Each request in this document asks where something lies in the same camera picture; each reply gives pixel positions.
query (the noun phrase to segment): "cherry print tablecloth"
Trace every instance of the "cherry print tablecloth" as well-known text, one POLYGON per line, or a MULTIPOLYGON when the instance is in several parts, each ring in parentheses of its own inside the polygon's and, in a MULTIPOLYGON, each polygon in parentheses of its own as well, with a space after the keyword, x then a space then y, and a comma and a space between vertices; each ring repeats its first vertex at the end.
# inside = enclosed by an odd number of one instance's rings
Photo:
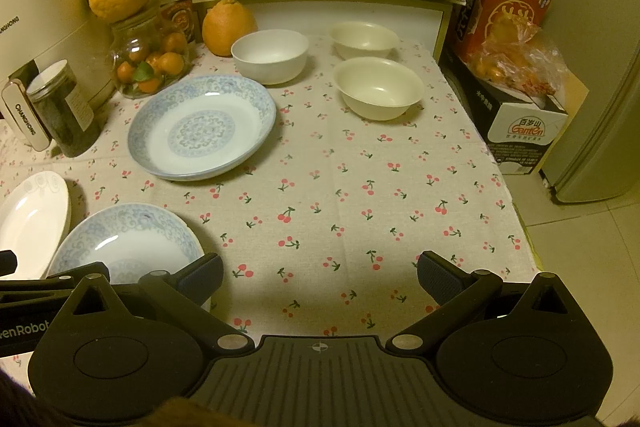
MULTIPOLYGON (((126 139, 145 100, 116 94, 98 114, 98 141, 78 158, 34 153, 2 123, 0 190, 6 197, 50 169, 67 180, 72 226, 124 201, 175 212, 224 259, 212 313, 256 341, 264 333, 386 340, 436 305, 415 273, 427 249, 466 271, 529 282, 536 268, 511 196, 431 55, 402 42, 399 61, 426 93, 390 123, 345 106, 332 79, 338 61, 328 38, 312 37, 302 76, 269 88, 278 108, 270 137, 218 178, 169 182, 139 168, 126 139)), ((214 73, 234 73, 233 61, 201 45, 191 74, 214 73)))

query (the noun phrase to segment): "glass jar of oranges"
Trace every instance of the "glass jar of oranges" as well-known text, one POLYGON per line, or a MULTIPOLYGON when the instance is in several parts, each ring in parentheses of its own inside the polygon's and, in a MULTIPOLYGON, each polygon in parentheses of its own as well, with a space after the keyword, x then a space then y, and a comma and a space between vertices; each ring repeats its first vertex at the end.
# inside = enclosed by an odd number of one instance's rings
POLYGON ((111 25, 113 81, 127 98, 143 98, 182 78, 191 67, 182 30, 151 0, 136 15, 111 25))

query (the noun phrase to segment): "blue floral plate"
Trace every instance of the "blue floral plate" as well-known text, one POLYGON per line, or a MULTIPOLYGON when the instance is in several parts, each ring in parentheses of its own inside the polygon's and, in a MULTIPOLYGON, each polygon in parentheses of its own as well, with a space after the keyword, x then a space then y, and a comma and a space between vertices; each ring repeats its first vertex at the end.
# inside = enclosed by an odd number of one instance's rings
POLYGON ((151 270, 176 272, 203 254, 196 236, 172 212, 153 204, 119 203, 75 227, 47 275, 102 261, 111 283, 134 283, 151 270))
POLYGON ((271 95, 253 80, 231 74, 185 78, 140 109, 127 146, 143 169, 160 178, 205 180, 255 153, 275 118, 271 95))

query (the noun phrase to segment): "cream bowl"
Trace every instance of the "cream bowl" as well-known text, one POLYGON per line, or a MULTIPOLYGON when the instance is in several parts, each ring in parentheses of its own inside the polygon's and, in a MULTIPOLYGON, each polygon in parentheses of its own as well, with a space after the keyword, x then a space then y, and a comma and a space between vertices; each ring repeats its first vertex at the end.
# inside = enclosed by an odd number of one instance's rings
POLYGON ((378 57, 350 58, 334 69, 344 102, 369 120, 392 120, 424 95, 424 83, 412 70, 378 57))
POLYGON ((342 58, 387 58, 400 45, 399 37, 389 28, 371 22, 348 21, 329 31, 336 51, 342 58))
POLYGON ((296 78, 306 64, 309 39, 292 30, 262 30, 231 46, 238 72, 264 85, 296 78))

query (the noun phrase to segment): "white appliance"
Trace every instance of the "white appliance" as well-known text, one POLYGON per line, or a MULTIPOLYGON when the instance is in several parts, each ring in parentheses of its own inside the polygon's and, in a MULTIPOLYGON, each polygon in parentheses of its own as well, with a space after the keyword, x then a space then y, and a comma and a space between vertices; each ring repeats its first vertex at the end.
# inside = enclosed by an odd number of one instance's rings
MULTIPOLYGON (((108 26, 86 0, 0 0, 0 89, 8 78, 28 84, 66 58, 89 104, 97 108, 114 88, 107 62, 110 42, 108 26)), ((0 112, 20 137, 1 101, 0 112)))
POLYGON ((590 90, 543 171, 560 201, 624 194, 640 178, 640 3, 553 0, 543 28, 590 90))

